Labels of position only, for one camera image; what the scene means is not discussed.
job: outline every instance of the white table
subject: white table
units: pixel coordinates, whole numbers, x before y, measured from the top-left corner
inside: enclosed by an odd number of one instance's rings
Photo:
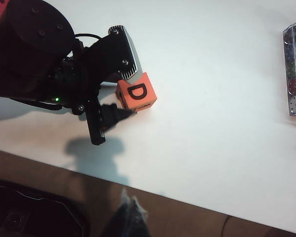
[[[125,25],[158,100],[96,147],[67,111],[0,98],[0,150],[296,233],[282,43],[296,0],[48,2],[76,33]]]

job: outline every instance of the brown floor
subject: brown floor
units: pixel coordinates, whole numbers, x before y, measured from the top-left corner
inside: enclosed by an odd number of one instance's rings
[[[1,151],[0,180],[73,200],[89,219],[92,237],[99,236],[118,208],[123,189],[120,184]],[[296,237],[292,233],[130,187],[126,190],[130,196],[136,196],[148,211],[147,224],[153,237]]]

